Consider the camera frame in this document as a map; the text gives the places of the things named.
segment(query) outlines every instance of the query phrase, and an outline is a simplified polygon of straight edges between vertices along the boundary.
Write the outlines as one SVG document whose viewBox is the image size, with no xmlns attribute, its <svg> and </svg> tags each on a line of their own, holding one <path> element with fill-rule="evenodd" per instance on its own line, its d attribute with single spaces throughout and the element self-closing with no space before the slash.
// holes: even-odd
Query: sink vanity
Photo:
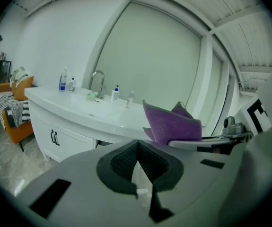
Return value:
<svg viewBox="0 0 272 227">
<path fill-rule="evenodd" d="M 142 105 L 130 109 L 110 96 L 88 101 L 90 90 L 60 92 L 57 88 L 26 88 L 33 130 L 45 157 L 61 162 L 77 153 L 96 148 L 97 142 L 117 143 L 132 139 L 149 140 L 149 127 Z"/>
</svg>

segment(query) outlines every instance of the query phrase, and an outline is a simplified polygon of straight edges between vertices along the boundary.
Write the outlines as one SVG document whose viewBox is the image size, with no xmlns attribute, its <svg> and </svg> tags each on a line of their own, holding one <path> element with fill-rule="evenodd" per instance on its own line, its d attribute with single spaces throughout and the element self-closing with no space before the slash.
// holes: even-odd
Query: soap dispenser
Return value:
<svg viewBox="0 0 272 227">
<path fill-rule="evenodd" d="M 59 90 L 64 91 L 65 90 L 65 84 L 66 84 L 66 77 L 68 73 L 66 71 L 66 67 L 64 67 L 63 73 L 61 73 L 60 81 L 59 81 Z"/>
<path fill-rule="evenodd" d="M 69 91 L 75 91 L 75 85 L 76 85 L 76 81 L 75 81 L 75 77 L 72 77 L 69 83 Z"/>
<path fill-rule="evenodd" d="M 111 102 L 116 102 L 119 97 L 119 85 L 116 85 L 114 91 L 112 91 Z"/>
</svg>

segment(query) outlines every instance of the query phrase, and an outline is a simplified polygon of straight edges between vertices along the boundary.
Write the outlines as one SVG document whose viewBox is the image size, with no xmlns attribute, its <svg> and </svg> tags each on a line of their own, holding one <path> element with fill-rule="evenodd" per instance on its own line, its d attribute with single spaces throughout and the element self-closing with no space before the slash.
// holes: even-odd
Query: small bottle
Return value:
<svg viewBox="0 0 272 227">
<path fill-rule="evenodd" d="M 135 97 L 134 91 L 132 91 L 132 92 L 129 94 L 128 99 L 127 99 L 127 102 L 126 102 L 126 107 L 127 107 L 127 108 L 131 108 L 132 102 L 133 102 L 133 100 L 134 100 L 134 97 Z"/>
<path fill-rule="evenodd" d="M 60 81 L 59 81 L 59 90 L 64 91 L 65 90 L 65 83 L 66 83 L 66 77 L 68 73 L 66 71 L 66 67 L 64 67 L 64 71 L 61 73 Z"/>
<path fill-rule="evenodd" d="M 69 83 L 69 91 L 75 91 L 75 85 L 76 85 L 76 81 L 75 81 L 75 77 L 72 77 Z"/>
<path fill-rule="evenodd" d="M 117 87 L 115 88 L 114 91 L 112 91 L 112 96 L 111 96 L 111 102 L 116 102 L 118 97 L 119 97 L 119 86 L 116 85 Z"/>
</svg>

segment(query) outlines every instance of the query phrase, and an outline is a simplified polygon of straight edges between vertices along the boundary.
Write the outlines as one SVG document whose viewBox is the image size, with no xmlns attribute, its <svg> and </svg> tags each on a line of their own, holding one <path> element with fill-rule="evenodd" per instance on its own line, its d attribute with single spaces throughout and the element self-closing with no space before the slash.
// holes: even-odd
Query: orange chair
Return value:
<svg viewBox="0 0 272 227">
<path fill-rule="evenodd" d="M 10 92 L 12 91 L 12 88 L 10 87 L 9 83 L 0 83 L 0 93 L 1 92 Z M 23 141 L 27 136 L 33 134 L 33 128 L 31 122 L 26 122 L 19 127 L 13 127 L 11 128 L 9 126 L 8 119 L 5 116 L 5 111 L 2 111 L 2 117 L 5 124 L 5 130 L 9 135 L 9 138 L 12 140 L 14 144 L 20 145 L 22 151 L 24 151 L 21 141 Z"/>
</svg>

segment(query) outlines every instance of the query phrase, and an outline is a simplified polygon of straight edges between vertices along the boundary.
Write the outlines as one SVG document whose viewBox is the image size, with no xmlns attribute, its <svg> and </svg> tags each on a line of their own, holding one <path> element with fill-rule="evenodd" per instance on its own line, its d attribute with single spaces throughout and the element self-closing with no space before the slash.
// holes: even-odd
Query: cable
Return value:
<svg viewBox="0 0 272 227">
<path fill-rule="evenodd" d="M 184 104 L 182 101 L 179 101 L 179 103 L 181 103 L 181 104 L 182 104 L 182 107 L 183 107 L 185 110 L 187 110 L 187 109 L 186 109 L 186 104 Z"/>
<path fill-rule="evenodd" d="M 250 81 L 251 79 L 256 79 L 256 80 L 263 80 L 263 81 L 266 81 L 266 79 L 262 79 L 262 78 L 250 78 L 250 79 L 249 79 L 249 80 L 247 80 L 247 81 L 240 81 L 239 83 L 248 82 L 248 81 Z"/>
</svg>

